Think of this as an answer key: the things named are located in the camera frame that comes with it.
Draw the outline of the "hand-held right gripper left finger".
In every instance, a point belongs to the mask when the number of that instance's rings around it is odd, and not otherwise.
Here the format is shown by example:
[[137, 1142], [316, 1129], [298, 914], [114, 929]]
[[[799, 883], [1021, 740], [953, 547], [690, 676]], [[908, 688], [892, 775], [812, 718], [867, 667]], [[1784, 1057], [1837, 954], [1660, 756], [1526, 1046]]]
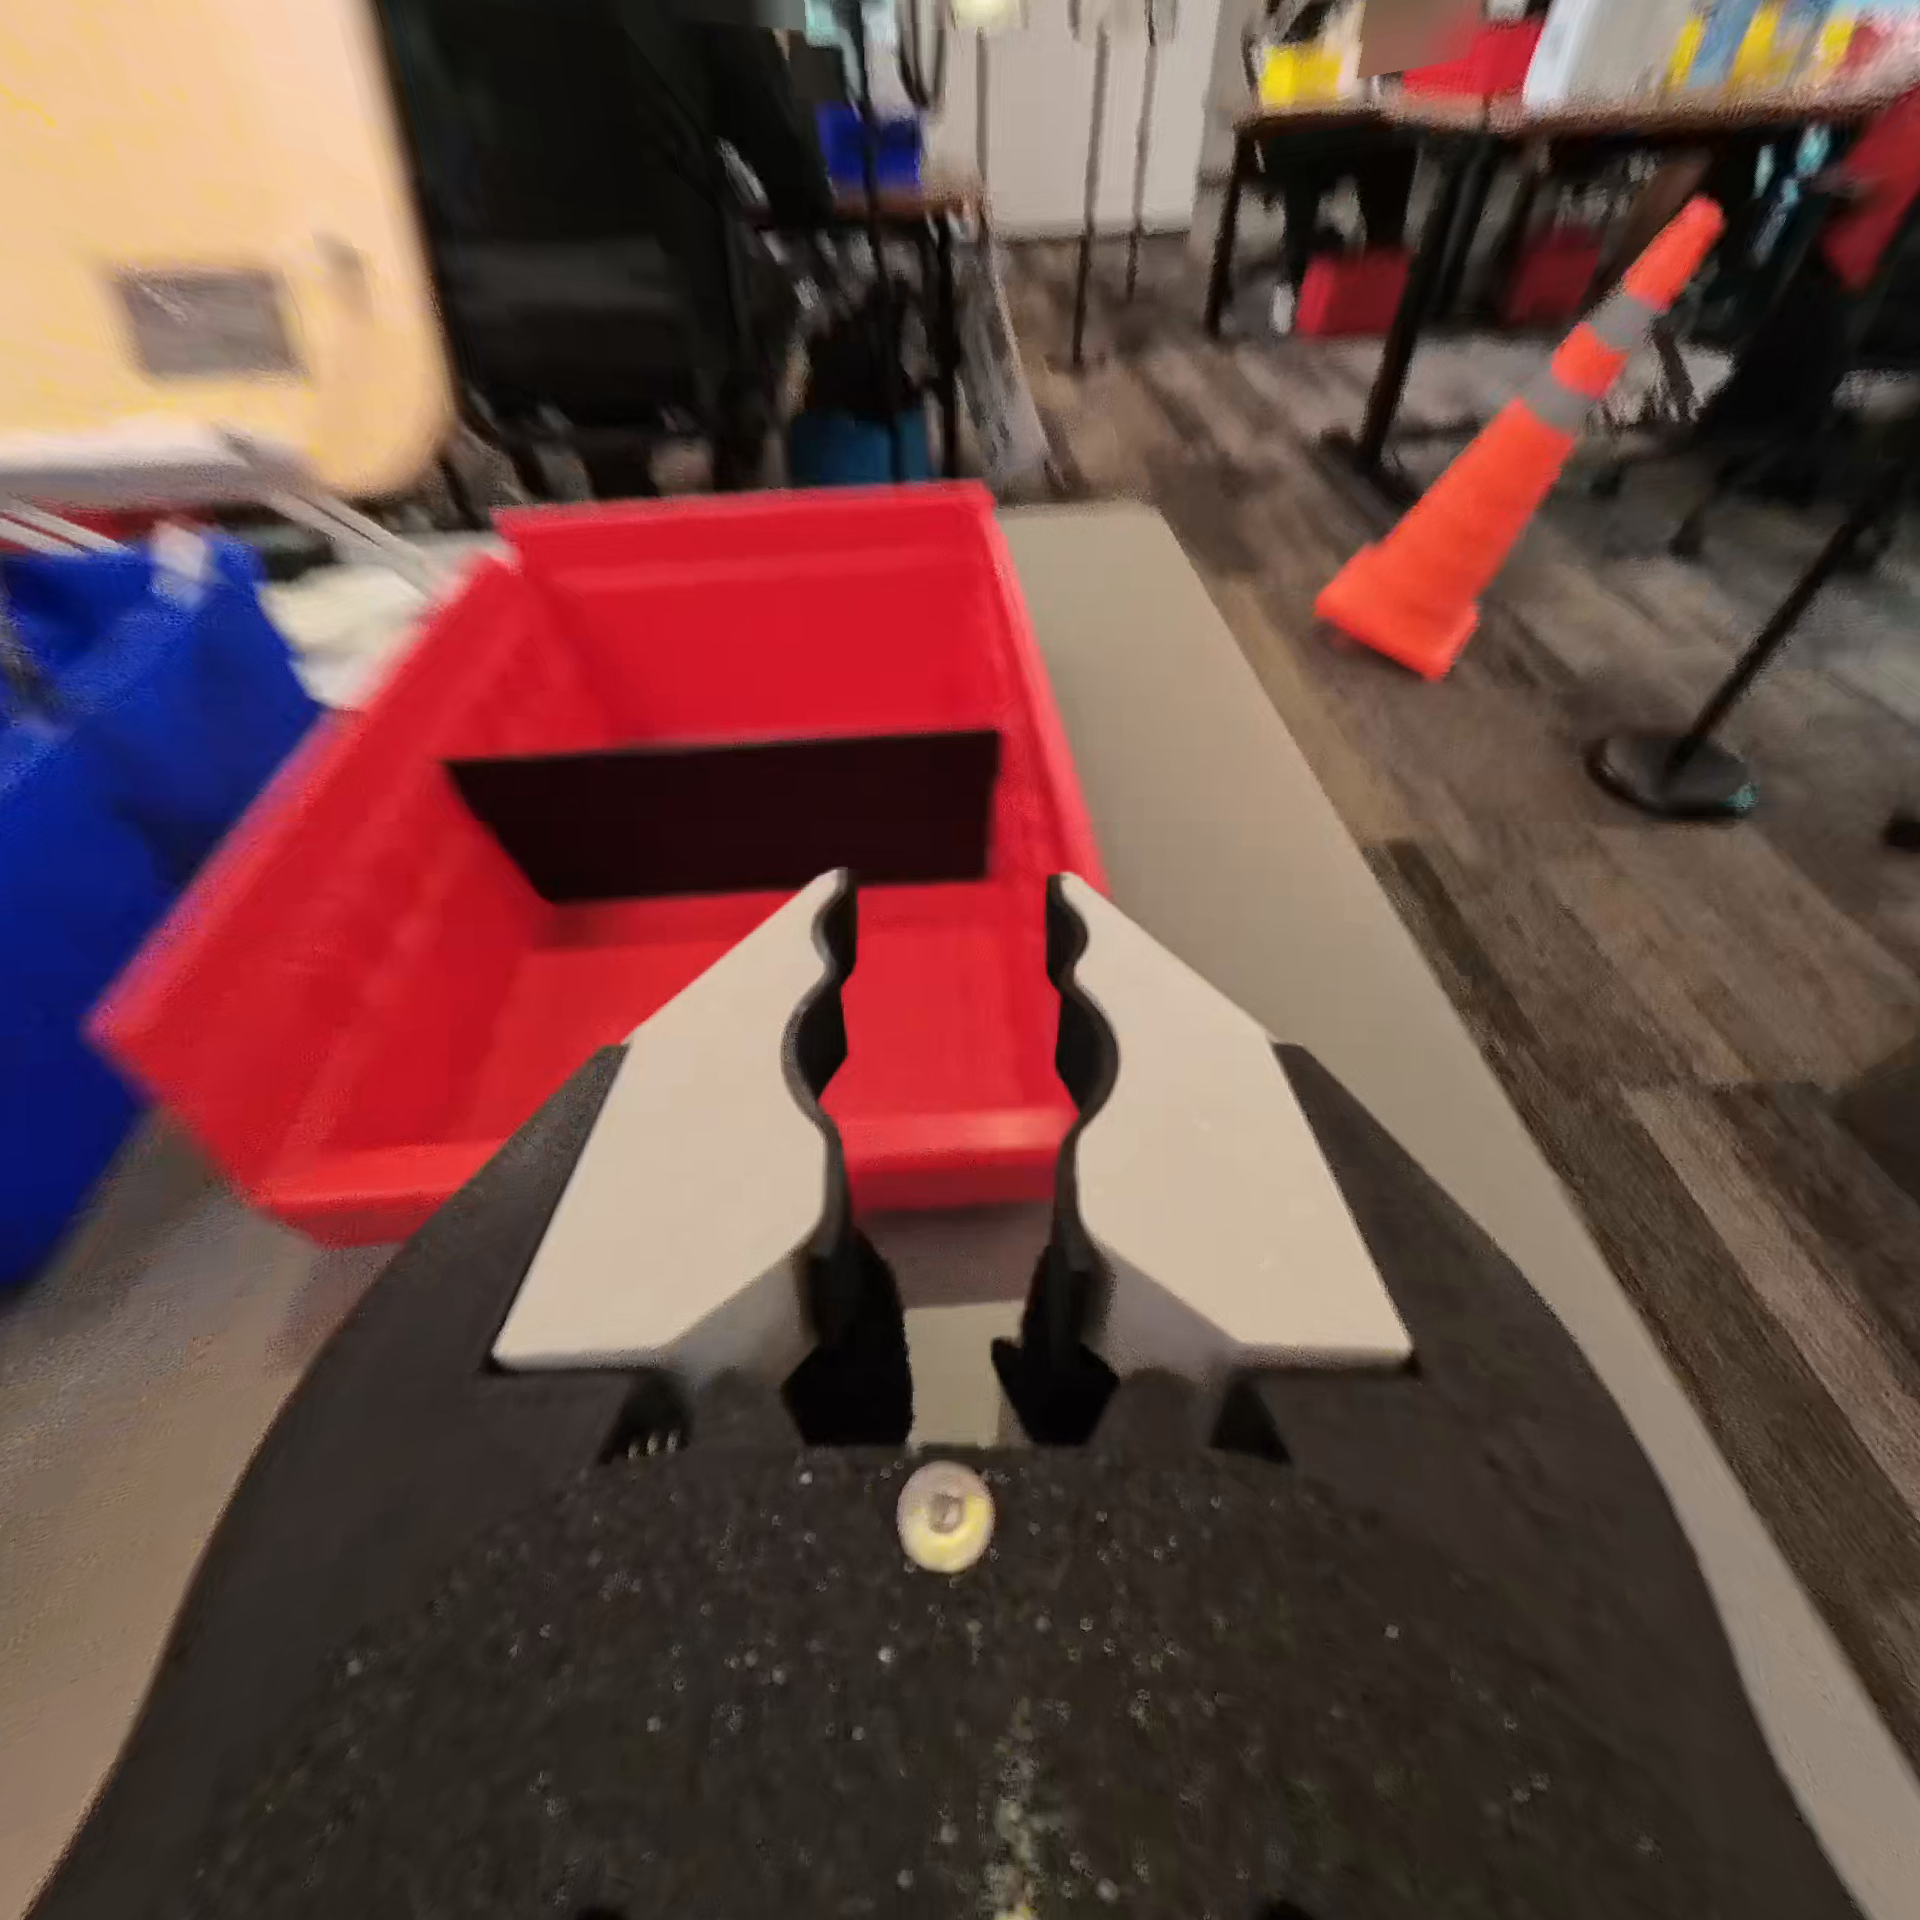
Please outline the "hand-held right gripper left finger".
[[855, 1222], [822, 1095], [858, 959], [845, 869], [646, 1016], [494, 1335], [494, 1364], [775, 1388], [812, 1445], [902, 1445], [897, 1281]]

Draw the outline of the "wooden table black legs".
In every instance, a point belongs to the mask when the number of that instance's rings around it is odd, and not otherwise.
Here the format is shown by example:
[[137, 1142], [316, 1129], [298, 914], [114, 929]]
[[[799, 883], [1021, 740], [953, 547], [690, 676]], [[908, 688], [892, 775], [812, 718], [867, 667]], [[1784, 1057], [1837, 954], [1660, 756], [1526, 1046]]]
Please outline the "wooden table black legs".
[[1511, 98], [1419, 96], [1388, 88], [1343, 102], [1248, 103], [1233, 111], [1233, 158], [1210, 239], [1210, 276], [1206, 295], [1206, 335], [1222, 338], [1233, 297], [1238, 215], [1256, 174], [1264, 141], [1328, 141], [1347, 130], [1395, 130], [1415, 141], [1462, 141], [1467, 181], [1461, 207], [1483, 207], [1478, 186], [1491, 181], [1497, 152], [1523, 152], [1542, 141], [1622, 141], [1630, 151], [1707, 146], [1748, 130], [1787, 130], [1805, 125], [1858, 125], [1917, 84], [1912, 73], [1847, 84], [1773, 84], [1748, 91], [1678, 91], [1587, 98], [1528, 109]]

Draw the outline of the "orange traffic cone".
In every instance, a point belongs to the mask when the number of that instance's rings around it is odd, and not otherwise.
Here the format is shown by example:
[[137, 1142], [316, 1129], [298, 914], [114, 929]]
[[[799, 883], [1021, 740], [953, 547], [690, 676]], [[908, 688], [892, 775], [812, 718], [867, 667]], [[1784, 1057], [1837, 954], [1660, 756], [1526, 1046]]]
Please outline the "orange traffic cone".
[[1317, 619], [1426, 681], [1444, 678], [1477, 637], [1485, 587], [1560, 479], [1587, 419], [1720, 231], [1714, 199], [1682, 207], [1401, 521], [1338, 569], [1317, 595]]

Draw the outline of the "blue plastic bin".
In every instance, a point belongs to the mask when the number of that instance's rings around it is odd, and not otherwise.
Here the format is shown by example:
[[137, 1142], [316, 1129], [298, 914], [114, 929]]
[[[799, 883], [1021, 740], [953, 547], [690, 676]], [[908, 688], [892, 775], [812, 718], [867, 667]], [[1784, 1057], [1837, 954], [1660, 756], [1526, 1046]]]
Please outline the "blue plastic bin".
[[321, 718], [233, 536], [4, 555], [4, 1289], [141, 1115], [96, 1003]]

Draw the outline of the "grey desk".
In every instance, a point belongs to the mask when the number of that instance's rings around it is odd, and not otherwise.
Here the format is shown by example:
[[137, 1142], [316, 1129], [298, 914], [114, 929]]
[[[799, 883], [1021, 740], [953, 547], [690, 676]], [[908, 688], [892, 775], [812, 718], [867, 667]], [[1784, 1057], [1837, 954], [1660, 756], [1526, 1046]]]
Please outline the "grey desk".
[[[1832, 1865], [1866, 1914], [1917, 1918], [1906, 1754], [1167, 520], [1010, 510], [1002, 536], [1116, 903], [1307, 1043], [1526, 1270], [1663, 1477]], [[4, 1298], [4, 1918], [85, 1821], [233, 1487], [382, 1264], [271, 1223], [148, 1129]]]

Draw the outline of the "red floor bin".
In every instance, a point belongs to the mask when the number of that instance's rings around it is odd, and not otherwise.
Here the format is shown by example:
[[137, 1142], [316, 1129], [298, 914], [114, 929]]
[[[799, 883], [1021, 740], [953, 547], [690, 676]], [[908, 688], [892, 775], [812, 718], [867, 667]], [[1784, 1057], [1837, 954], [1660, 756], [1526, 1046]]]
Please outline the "red floor bin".
[[1544, 331], [1549, 324], [1574, 319], [1587, 308], [1600, 260], [1600, 234], [1595, 227], [1553, 225], [1536, 231], [1502, 287], [1500, 324], [1504, 331]]
[[1320, 251], [1300, 280], [1295, 338], [1381, 338], [1405, 299], [1406, 249]]

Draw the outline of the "red plastic bin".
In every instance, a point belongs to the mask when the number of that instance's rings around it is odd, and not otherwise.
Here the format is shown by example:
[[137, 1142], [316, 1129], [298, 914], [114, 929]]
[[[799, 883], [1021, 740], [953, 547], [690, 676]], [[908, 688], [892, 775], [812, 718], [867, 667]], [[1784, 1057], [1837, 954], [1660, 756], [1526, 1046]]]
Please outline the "red plastic bin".
[[982, 487], [531, 510], [323, 718], [90, 1012], [262, 1210], [424, 1223], [787, 890], [552, 903], [455, 756], [995, 731], [990, 872], [855, 885], [827, 1110], [865, 1210], [1038, 1201], [1068, 1129], [1045, 885], [1107, 883]]

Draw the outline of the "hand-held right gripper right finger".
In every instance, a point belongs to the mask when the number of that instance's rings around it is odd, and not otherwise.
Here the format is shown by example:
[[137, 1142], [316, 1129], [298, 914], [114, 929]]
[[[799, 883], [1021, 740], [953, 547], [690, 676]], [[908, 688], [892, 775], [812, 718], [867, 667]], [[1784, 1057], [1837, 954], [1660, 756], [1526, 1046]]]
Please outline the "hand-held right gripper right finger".
[[1021, 1435], [1086, 1442], [1132, 1379], [1406, 1369], [1279, 1043], [1078, 874], [1045, 885], [1045, 975], [1074, 1112], [1020, 1333], [993, 1341]]

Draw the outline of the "black bin divider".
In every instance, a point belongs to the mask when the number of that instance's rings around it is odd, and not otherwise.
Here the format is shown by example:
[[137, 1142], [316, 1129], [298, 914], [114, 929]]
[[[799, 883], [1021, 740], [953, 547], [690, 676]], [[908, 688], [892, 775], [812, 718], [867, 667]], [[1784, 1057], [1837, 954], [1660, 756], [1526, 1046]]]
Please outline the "black bin divider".
[[980, 883], [995, 731], [455, 756], [455, 789], [552, 903]]

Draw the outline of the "wooden side table top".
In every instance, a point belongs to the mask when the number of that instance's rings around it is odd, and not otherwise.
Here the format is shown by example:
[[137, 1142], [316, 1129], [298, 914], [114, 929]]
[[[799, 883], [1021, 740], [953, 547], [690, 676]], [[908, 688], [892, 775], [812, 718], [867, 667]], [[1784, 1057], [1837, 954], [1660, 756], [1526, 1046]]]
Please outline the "wooden side table top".
[[358, 498], [451, 432], [372, 3], [4, 3], [4, 460], [236, 436]]

